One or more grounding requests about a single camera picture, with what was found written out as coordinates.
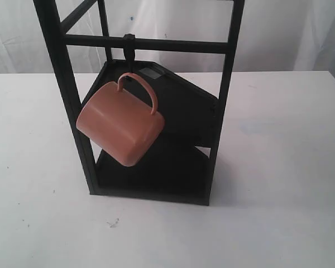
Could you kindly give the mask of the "terracotta orange mug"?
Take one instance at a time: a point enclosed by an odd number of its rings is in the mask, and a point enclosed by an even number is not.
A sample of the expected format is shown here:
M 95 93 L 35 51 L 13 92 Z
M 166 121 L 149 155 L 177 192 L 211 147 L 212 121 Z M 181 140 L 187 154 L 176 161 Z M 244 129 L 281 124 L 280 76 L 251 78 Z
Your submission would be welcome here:
M 147 91 L 148 105 L 123 87 L 129 77 Z M 164 128 L 153 88 L 134 73 L 122 74 L 117 82 L 108 82 L 87 101 L 78 115 L 76 128 L 121 165 L 138 163 Z

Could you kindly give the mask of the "black metal shelf rack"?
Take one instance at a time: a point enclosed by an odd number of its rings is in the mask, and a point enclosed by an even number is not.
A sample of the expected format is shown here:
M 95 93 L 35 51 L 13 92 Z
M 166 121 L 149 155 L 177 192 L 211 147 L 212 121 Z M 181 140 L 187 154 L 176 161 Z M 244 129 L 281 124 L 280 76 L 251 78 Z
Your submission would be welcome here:
M 91 140 L 75 125 L 93 94 L 128 72 L 125 41 L 109 35 L 105 3 L 83 1 L 63 20 L 55 1 L 35 1 L 34 6 L 90 194 L 209 205 L 244 1 L 233 2 L 225 42 L 135 37 L 135 51 L 222 54 L 224 65 L 219 95 L 213 96 L 160 64 L 135 60 L 133 72 L 142 75 L 155 90 L 165 127 L 133 167 L 122 166 L 106 152 L 95 158 Z M 69 45 L 102 47 L 106 53 L 106 62 L 83 99 L 76 87 Z M 165 75 L 151 79 L 139 72 L 144 67 L 159 68 Z

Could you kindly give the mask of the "grey label sticker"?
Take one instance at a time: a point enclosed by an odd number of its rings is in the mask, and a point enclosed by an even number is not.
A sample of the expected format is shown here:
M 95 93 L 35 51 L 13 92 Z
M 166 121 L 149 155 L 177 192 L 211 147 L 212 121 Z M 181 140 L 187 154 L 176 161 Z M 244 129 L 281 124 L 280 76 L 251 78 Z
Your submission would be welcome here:
M 150 68 L 150 67 L 144 67 L 139 70 L 139 72 L 151 79 L 158 79 L 161 76 L 165 75 L 165 72 L 159 68 Z

